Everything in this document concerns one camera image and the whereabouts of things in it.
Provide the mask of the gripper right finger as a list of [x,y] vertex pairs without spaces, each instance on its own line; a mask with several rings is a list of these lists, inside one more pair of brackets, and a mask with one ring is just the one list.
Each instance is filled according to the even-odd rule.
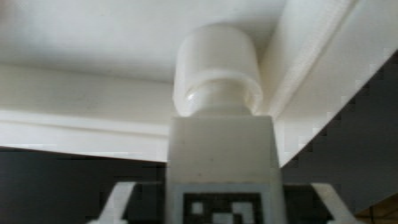
[[327,183],[311,184],[321,203],[332,215],[327,224],[366,224],[353,216],[334,187]]

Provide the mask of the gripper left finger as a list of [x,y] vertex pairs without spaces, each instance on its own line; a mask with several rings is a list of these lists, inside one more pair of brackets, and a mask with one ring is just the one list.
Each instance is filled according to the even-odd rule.
[[87,224],[128,224],[122,216],[135,186],[135,182],[115,183],[99,216]]

